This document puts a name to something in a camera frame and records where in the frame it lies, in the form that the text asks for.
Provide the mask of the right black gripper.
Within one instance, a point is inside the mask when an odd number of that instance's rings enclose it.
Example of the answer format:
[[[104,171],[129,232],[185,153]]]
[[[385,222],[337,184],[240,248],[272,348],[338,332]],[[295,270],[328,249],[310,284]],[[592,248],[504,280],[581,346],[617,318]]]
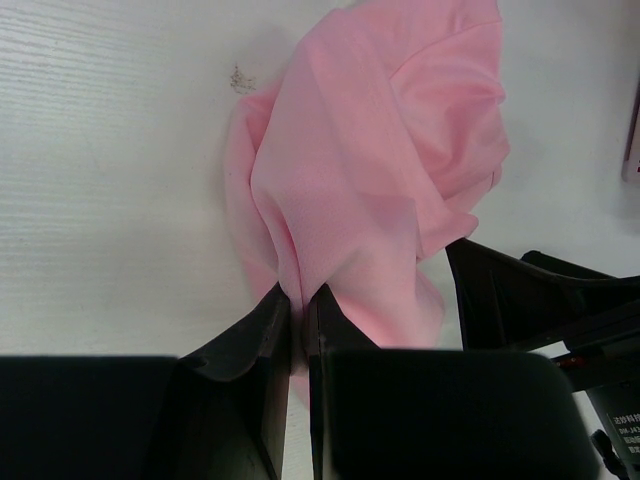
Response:
[[[639,276],[614,277],[540,251],[519,260],[468,239],[446,255],[463,347],[531,351],[562,342],[567,352],[553,362],[586,393],[603,427],[592,443],[612,475],[637,479]]]

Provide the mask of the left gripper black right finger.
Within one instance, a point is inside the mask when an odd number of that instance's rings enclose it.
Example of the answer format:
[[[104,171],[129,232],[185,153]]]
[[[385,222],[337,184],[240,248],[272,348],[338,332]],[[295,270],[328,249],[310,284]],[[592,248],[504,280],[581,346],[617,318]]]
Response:
[[[323,285],[312,297],[305,328],[313,474],[324,475],[324,447],[327,441],[323,359],[333,350],[378,349],[378,346],[345,316],[328,285]]]

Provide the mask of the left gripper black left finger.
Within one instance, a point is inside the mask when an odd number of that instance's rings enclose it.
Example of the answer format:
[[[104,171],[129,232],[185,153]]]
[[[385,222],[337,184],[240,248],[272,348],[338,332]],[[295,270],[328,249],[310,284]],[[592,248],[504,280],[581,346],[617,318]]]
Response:
[[[184,478],[282,475],[290,302],[274,285],[245,317],[182,360],[199,387]]]

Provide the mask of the pink t shirt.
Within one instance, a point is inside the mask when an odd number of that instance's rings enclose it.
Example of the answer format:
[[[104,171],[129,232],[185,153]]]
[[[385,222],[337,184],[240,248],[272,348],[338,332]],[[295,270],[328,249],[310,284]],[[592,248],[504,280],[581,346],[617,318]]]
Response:
[[[438,342],[444,304],[419,264],[476,229],[500,180],[502,39],[494,1],[364,1],[328,13],[238,101],[230,229],[252,293],[290,299],[302,400],[302,320],[323,286],[379,346]]]

